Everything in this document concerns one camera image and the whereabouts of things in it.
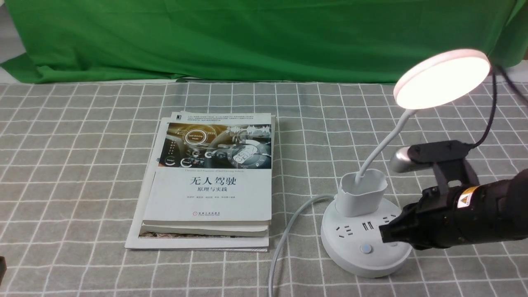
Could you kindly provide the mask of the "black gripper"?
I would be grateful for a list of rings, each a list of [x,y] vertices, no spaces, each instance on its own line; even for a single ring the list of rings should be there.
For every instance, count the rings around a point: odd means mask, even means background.
[[[428,211],[417,205],[379,226],[382,241],[424,250],[527,238],[527,170],[466,188],[449,201],[448,207]]]

